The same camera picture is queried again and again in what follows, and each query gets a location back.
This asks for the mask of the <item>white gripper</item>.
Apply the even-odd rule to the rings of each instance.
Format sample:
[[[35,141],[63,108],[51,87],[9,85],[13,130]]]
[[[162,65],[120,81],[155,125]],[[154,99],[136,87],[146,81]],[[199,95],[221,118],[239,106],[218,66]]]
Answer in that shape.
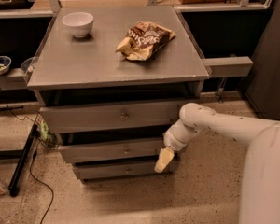
[[[168,129],[163,135],[163,143],[166,148],[160,151],[159,158],[155,164],[154,170],[157,173],[161,173],[168,166],[171,160],[174,158],[174,151],[182,150],[189,142],[189,139],[184,136],[178,136],[174,134],[172,129]]]

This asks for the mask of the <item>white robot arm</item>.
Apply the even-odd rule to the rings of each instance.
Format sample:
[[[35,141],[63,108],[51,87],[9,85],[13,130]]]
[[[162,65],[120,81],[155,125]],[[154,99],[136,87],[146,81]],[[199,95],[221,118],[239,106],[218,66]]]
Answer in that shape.
[[[155,171],[161,173],[189,140],[211,130],[248,146],[240,198],[239,224],[280,224],[280,121],[216,112],[188,103],[163,136]]]

